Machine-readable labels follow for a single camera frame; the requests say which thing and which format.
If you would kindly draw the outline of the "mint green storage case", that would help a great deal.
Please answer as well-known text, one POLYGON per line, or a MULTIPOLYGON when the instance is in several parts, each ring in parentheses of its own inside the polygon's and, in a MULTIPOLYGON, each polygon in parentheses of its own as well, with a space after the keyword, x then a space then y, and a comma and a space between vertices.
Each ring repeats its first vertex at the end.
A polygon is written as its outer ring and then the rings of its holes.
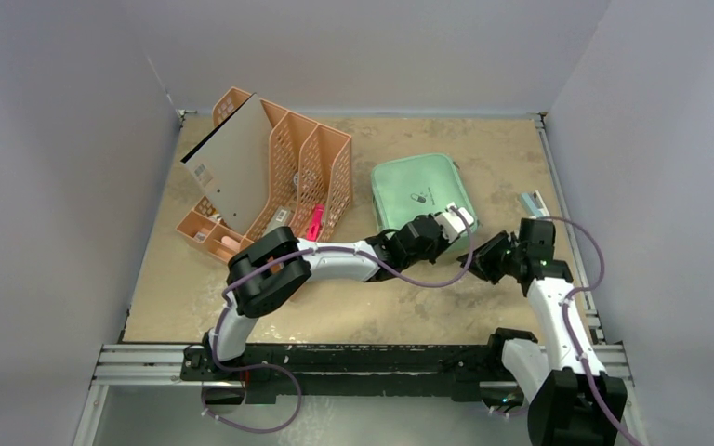
POLYGON ((446 210, 453 203, 469 212, 472 234, 477 234, 477 213, 448 155, 428 153, 377 164, 370 179, 379 231, 398 230, 416 216, 446 210))

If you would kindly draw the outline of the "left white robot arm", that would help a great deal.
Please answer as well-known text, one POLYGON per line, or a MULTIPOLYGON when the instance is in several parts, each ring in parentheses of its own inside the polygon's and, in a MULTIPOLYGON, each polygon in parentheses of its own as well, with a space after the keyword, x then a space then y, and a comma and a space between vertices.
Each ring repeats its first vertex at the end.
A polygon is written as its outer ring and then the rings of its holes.
POLYGON ((469 217, 454 207, 417 216, 398 230, 355 243, 321 243, 280 227, 249 245, 228 265, 225 308, 208 333, 204 367, 218 380, 237 374, 258 320, 283 306, 304 284, 329 280, 385 282, 421 261, 435 263, 462 236, 469 217))

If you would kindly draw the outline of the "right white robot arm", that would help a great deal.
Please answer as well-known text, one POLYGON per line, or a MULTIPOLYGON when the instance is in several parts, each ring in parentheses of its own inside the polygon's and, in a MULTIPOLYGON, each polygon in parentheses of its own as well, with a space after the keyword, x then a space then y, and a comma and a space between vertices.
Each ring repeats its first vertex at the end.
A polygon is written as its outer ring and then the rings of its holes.
POLYGON ((520 385, 531 443, 613 445, 628 391, 622 379, 608 374, 588 330, 577 324, 575 296, 585 289, 574 285, 568 264, 554 256, 558 220, 524 218, 518 232, 502 231, 458 261, 491 284, 513 278, 545 336, 539 346, 528 334, 497 330, 484 354, 491 375, 512 375, 520 385))

